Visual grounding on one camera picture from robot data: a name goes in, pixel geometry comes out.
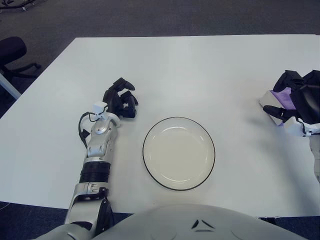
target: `office chair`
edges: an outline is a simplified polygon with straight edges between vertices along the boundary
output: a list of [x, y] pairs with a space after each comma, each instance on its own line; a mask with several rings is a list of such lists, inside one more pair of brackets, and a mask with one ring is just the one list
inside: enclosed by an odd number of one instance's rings
[[20, 73], [33, 66], [35, 66], [35, 68], [37, 69], [41, 68], [41, 65], [37, 64], [36, 62], [30, 63], [20, 68], [11, 69], [11, 70], [5, 67], [6, 64], [21, 58], [26, 53], [27, 53], [27, 47], [24, 41], [20, 37], [12, 36], [12, 37], [8, 37], [3, 40], [0, 40], [0, 70], [3, 71], [3, 76], [5, 78], [10, 80], [12, 79], [12, 77], [29, 78], [29, 79], [35, 79], [38, 77], [37, 75]]

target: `gray carpet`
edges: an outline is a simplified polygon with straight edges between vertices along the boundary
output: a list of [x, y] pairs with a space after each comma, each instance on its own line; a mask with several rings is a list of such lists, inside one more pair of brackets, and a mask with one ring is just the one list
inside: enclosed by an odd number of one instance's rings
[[[37, 61], [43, 71], [76, 37], [320, 34], [320, 0], [37, 2], [26, 12], [0, 13], [0, 39], [18, 36], [27, 46], [27, 54], [9, 68]], [[12, 83], [23, 92], [32, 80]], [[0, 117], [13, 102], [0, 87]], [[0, 202], [0, 209], [5, 205]], [[0, 210], [0, 239], [35, 238], [62, 224], [65, 214], [64, 209], [10, 204]], [[119, 214], [116, 219], [127, 216]], [[308, 239], [320, 239], [320, 217], [265, 220]]]

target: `robot forearm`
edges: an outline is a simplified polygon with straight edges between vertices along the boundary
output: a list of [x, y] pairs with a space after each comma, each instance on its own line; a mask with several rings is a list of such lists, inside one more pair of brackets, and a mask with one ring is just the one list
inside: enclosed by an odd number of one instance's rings
[[320, 183], [320, 134], [310, 136], [310, 149], [314, 155], [314, 174]]

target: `robotic hand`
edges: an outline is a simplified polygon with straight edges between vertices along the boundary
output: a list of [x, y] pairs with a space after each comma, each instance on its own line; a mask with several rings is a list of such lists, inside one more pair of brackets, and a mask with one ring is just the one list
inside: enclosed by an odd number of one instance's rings
[[[105, 92], [103, 101], [93, 105], [93, 112], [86, 112], [80, 118], [78, 130], [86, 147], [86, 154], [65, 224], [48, 233], [53, 239], [92, 239], [113, 225], [113, 212], [107, 196], [114, 142], [117, 127], [120, 126], [119, 117], [134, 118], [135, 106], [138, 104], [130, 91], [118, 95], [124, 89], [135, 90], [135, 87], [120, 78]], [[88, 132], [81, 131], [81, 121], [87, 115], [94, 122], [88, 144]]]
[[320, 71], [313, 70], [301, 77], [296, 71], [286, 70], [273, 91], [291, 88], [290, 98], [294, 110], [265, 105], [263, 110], [281, 119], [286, 132], [299, 137], [309, 137], [314, 155], [314, 174], [320, 182]]

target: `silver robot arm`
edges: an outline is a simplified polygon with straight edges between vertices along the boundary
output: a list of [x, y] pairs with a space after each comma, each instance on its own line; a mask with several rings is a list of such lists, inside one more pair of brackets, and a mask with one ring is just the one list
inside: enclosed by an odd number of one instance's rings
[[[81, 116], [78, 130], [86, 154], [79, 183], [74, 188], [64, 225], [40, 236], [38, 240], [89, 240], [114, 224], [107, 196], [117, 127], [120, 126], [119, 116], [134, 118], [135, 105], [138, 104], [130, 91], [118, 95], [124, 89], [135, 90], [131, 83], [120, 78], [105, 92], [103, 101], [93, 105], [93, 112]], [[94, 122], [88, 144], [85, 131], [81, 131], [81, 121], [85, 116]]]

